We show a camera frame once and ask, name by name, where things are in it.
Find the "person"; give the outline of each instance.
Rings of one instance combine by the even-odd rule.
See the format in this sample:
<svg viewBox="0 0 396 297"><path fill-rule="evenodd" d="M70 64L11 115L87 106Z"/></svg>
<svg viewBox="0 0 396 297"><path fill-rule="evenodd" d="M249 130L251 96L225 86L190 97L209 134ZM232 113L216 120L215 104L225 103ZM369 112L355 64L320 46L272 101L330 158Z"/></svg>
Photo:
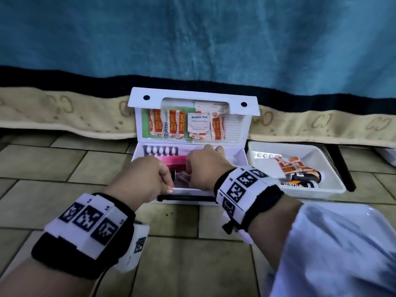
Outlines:
<svg viewBox="0 0 396 297"><path fill-rule="evenodd" d="M187 156L186 169L191 187L209 191L235 167L225 159L221 146L206 145ZM103 190L133 211L159 194L172 192L168 168L153 156L131 162ZM276 271L271 296L396 294L395 253L319 206L303 205L284 194L253 218L247 232ZM94 282L30 258L0 283L0 296L87 296Z"/></svg>

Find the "forearm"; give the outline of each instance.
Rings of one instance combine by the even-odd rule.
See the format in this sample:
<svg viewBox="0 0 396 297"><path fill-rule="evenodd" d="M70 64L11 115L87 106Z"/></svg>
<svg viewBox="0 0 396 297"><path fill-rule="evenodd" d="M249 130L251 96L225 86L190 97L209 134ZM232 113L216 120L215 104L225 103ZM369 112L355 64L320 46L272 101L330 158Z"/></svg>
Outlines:
<svg viewBox="0 0 396 297"><path fill-rule="evenodd" d="M30 258L0 283L0 296L83 297L89 295L94 283L50 269Z"/></svg>
<svg viewBox="0 0 396 297"><path fill-rule="evenodd" d="M269 211L257 215L248 232L270 265L277 269L291 226L302 202L283 195Z"/></svg>

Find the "beige patterned fabric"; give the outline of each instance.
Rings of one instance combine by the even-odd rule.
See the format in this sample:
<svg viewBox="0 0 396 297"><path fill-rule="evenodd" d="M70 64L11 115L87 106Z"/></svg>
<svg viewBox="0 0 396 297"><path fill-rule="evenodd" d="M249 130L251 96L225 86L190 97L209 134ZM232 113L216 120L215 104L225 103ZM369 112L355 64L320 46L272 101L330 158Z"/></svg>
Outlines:
<svg viewBox="0 0 396 297"><path fill-rule="evenodd" d="M129 96L97 98L42 91L31 87L0 88L0 127L67 130L98 139L136 137ZM249 139L260 141L361 144L396 148L393 115L326 112L281 112L260 105Z"/></svg>

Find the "black furniture leg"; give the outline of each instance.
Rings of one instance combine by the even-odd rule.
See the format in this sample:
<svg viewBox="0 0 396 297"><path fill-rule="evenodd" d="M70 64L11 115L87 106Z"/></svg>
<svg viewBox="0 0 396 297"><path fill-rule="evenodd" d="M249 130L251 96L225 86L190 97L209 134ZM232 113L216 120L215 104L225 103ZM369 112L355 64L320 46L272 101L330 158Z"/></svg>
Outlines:
<svg viewBox="0 0 396 297"><path fill-rule="evenodd" d="M340 174L341 180L343 181L345 187L350 192L356 190L355 182L352 179L352 175L349 173L347 164L341 154L338 145L335 144L325 144L327 151L329 152L330 158Z"/></svg>

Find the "blue blanket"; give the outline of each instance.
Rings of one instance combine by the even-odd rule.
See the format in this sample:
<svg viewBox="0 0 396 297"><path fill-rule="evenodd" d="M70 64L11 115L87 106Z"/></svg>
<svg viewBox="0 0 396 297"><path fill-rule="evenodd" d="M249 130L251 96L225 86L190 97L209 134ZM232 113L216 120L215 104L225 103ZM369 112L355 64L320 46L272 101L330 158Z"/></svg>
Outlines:
<svg viewBox="0 0 396 297"><path fill-rule="evenodd" d="M0 0L0 65L396 96L396 0Z"/></svg>

